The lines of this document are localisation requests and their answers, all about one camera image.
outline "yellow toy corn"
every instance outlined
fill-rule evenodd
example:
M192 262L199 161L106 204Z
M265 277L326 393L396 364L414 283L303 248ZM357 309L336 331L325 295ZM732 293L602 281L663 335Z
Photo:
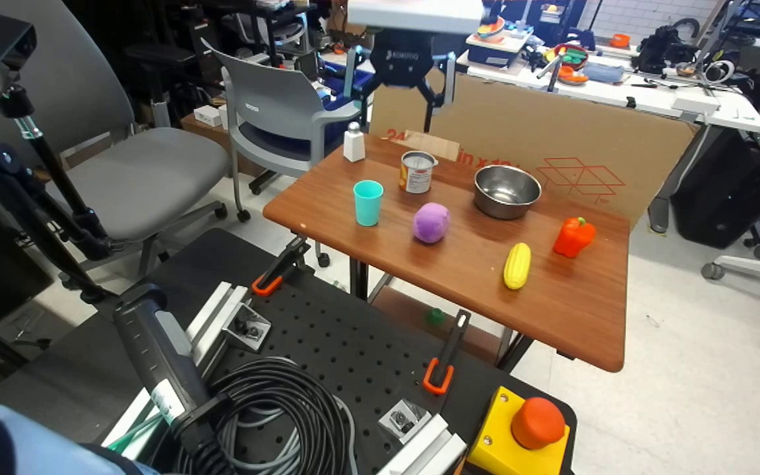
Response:
M517 243L512 246L509 257L506 258L506 265L503 267L503 282L508 288L518 290L527 283L531 260L530 246L525 243Z

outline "teal plastic cup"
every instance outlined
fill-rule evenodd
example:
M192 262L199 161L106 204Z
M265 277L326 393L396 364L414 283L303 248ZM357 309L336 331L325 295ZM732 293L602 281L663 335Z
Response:
M374 226L380 220L383 186L374 180L362 180L354 185L356 222L360 226Z

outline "chair seat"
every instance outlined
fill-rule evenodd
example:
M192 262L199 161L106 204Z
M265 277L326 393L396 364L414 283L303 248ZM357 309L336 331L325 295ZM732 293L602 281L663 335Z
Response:
M300 141L299 139L290 139L269 133L265 130L254 127L248 121L244 121L239 126L239 133L242 134L251 144L290 160L298 162L308 162L310 160L310 141ZM344 141L344 135L338 133L325 141L325 156L331 154L336 148L340 147Z
M227 152L214 141L159 127L114 145L67 175L111 238L140 240L205 197L228 165ZM69 210L53 183L46 189Z

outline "white brick wall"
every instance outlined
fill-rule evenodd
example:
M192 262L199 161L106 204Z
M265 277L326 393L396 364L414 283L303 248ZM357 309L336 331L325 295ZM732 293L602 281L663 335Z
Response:
M663 24L682 18L696 18L702 26L718 0L602 0L603 6L594 22L594 35L610 37L615 33L631 36L637 45ZM600 0L587 0L579 28L591 23Z

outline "gray office chair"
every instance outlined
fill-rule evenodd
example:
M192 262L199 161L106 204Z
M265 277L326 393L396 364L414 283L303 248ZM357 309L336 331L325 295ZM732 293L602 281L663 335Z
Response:
M289 177L304 174L342 144L343 133L331 136L325 127L360 113L353 102L325 110L301 71L239 59L205 45L224 66L230 147L268 172ZM235 180L235 193L238 187ZM319 265L327 267L329 256L317 241L315 252Z
M54 153L108 131L115 143L67 172L108 235L131 242L105 261L82 263L85 270L142 249L142 277L154 258L165 261L166 249L183 245L173 232L211 212L227 216L220 201L188 211L227 171L226 151L213 141L169 127L127 137L133 123L129 99L102 52L60 0L0 0L0 13L36 28L37 49L21 70L19 83L28 91L36 108L34 121ZM0 141L15 147L26 164L39 163L18 127L1 115ZM47 191L69 209L53 184Z

